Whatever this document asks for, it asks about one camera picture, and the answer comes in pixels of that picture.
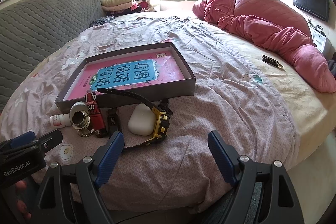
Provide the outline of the person's left hand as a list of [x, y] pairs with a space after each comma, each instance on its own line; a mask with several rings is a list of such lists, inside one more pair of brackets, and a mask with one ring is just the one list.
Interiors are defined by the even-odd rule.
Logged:
[[29, 212], [25, 202], [19, 197], [27, 189], [27, 183], [25, 180], [21, 180], [15, 183], [15, 195], [17, 197], [16, 205], [17, 210], [21, 213], [22, 217], [25, 220], [25, 223], [29, 223], [31, 219], [31, 213]]

